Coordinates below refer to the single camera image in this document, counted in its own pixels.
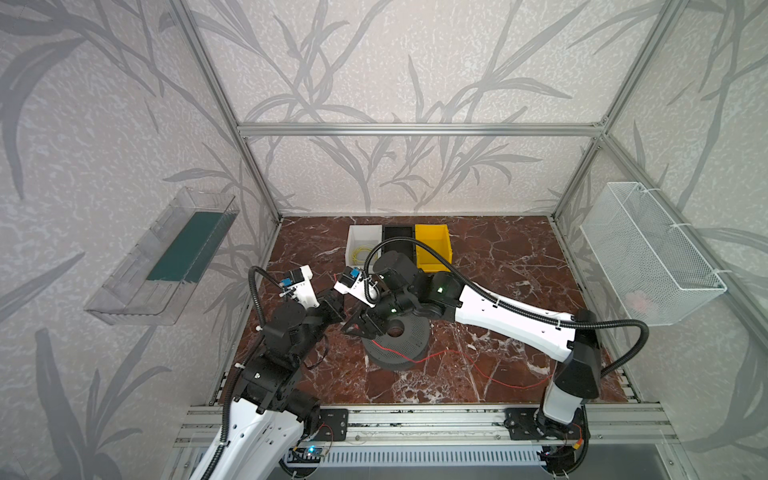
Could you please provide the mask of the grey perforated spool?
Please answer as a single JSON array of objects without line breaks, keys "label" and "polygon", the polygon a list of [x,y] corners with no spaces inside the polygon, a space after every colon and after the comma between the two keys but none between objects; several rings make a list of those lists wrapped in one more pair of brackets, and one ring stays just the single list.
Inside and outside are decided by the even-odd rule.
[{"label": "grey perforated spool", "polygon": [[368,358],[378,367],[389,371],[412,368],[423,360],[428,352],[431,323],[428,319],[413,315],[390,319],[385,334],[373,340],[363,339]]}]

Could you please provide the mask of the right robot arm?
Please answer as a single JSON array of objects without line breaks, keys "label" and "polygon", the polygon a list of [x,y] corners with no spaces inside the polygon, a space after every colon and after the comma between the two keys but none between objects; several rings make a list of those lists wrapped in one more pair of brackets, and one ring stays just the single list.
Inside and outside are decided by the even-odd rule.
[{"label": "right robot arm", "polygon": [[[345,334],[374,341],[405,316],[480,327],[529,345],[554,360],[536,421],[541,429],[564,429],[583,405],[601,395],[601,381],[645,347],[649,326],[637,319],[599,321],[586,309],[575,314],[541,309],[500,296],[463,275],[428,244],[410,239],[417,252],[434,257],[442,270],[428,273],[408,256],[389,250],[391,238],[375,245],[362,267],[348,267],[334,288],[361,302],[343,327]],[[599,330],[635,327],[639,336],[608,365],[601,363]]]}]

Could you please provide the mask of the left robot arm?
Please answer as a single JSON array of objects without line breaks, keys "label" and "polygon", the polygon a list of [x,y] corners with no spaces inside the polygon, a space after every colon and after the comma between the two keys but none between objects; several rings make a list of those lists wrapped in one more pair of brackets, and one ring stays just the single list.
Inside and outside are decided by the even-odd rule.
[{"label": "left robot arm", "polygon": [[261,338],[223,395],[222,423],[194,479],[266,479],[323,427],[320,402],[298,390],[305,360],[344,318],[340,293],[316,293],[302,266],[279,281],[284,303],[261,321]]}]

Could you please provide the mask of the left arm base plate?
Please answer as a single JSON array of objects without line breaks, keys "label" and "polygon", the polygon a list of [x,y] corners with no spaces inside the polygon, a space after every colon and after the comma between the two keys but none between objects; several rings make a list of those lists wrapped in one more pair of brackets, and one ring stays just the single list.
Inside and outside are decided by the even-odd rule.
[{"label": "left arm base plate", "polygon": [[314,409],[305,422],[305,438],[321,442],[345,441],[349,413],[346,408]]}]

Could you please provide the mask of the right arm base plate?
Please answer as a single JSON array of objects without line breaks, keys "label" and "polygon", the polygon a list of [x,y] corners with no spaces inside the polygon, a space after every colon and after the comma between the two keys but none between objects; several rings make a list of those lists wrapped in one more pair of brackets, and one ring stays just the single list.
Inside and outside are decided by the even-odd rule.
[{"label": "right arm base plate", "polygon": [[514,407],[504,410],[503,426],[511,440],[576,442],[583,436],[583,425],[582,408],[576,410],[569,424],[549,419],[539,408]]}]

